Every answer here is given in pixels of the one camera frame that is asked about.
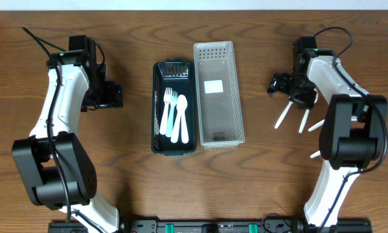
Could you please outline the white plastic fork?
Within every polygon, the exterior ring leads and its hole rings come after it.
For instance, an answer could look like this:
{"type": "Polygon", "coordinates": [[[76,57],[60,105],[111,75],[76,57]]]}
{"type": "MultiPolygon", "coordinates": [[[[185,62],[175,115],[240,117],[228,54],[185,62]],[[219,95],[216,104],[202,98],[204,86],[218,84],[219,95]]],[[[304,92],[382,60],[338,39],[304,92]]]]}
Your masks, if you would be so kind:
{"type": "Polygon", "coordinates": [[[161,135],[166,134],[166,127],[167,127],[167,122],[168,122],[168,108],[170,105],[171,96],[172,96],[172,88],[167,87],[165,89],[165,93],[163,96],[163,101],[164,101],[165,105],[164,105],[163,115],[162,115],[161,124],[160,124],[160,128],[159,128],[159,132],[161,135]]]}
{"type": "Polygon", "coordinates": [[[177,111],[176,120],[174,122],[174,127],[173,127],[172,135],[170,138],[171,143],[175,144],[178,141],[180,122],[181,122],[181,113],[179,111],[177,111]]]}

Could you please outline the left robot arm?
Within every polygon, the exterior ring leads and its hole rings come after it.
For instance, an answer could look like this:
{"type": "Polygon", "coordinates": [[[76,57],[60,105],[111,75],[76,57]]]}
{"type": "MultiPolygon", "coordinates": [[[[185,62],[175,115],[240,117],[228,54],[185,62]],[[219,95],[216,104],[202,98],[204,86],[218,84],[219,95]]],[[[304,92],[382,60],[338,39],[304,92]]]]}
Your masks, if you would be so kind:
{"type": "Polygon", "coordinates": [[[100,45],[71,36],[66,51],[47,61],[49,87],[40,117],[12,156],[30,201],[74,217],[88,232],[119,230],[119,210],[97,190],[97,173],[77,133],[80,114],[123,106],[122,87],[97,62],[100,45]]]}

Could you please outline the pale green plastic fork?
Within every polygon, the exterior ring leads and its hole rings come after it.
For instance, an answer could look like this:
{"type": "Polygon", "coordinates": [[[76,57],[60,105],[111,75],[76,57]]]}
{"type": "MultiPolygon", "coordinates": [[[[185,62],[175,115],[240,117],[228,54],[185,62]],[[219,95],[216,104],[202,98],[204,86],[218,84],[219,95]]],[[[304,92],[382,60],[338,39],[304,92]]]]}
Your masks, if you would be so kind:
{"type": "Polygon", "coordinates": [[[170,110],[169,110],[169,115],[168,115],[168,120],[167,120],[167,126],[166,126],[166,137],[171,137],[172,136],[172,130],[173,130],[173,125],[174,125],[174,110],[177,105],[177,92],[172,91],[171,99],[170,99],[170,110]]]}

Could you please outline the white plastic spoon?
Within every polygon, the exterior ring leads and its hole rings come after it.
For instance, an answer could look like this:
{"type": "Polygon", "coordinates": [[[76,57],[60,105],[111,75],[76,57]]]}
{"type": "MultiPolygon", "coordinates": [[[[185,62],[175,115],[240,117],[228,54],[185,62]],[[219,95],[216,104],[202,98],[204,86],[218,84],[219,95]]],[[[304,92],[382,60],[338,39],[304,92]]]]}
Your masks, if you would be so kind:
{"type": "Polygon", "coordinates": [[[181,94],[178,97],[177,110],[180,113],[180,124],[181,124],[181,141],[184,144],[189,142],[187,120],[185,116],[185,110],[187,109],[188,103],[185,95],[181,94]]]}

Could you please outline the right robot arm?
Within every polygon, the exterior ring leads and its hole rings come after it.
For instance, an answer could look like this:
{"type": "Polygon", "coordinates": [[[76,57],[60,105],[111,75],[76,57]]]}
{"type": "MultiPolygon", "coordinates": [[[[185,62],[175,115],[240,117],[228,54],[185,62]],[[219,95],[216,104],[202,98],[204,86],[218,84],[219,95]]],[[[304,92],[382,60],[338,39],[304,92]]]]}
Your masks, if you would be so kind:
{"type": "Polygon", "coordinates": [[[381,162],[388,145],[387,100],[360,87],[342,67],[331,49],[320,49],[315,37],[293,42],[292,73],[276,73],[268,86],[272,96],[282,93],[290,104],[309,111],[315,99],[328,103],[321,124],[319,149],[323,159],[315,189],[304,205],[303,231],[337,230],[337,215],[357,177],[372,170],[370,162],[381,162]]]}

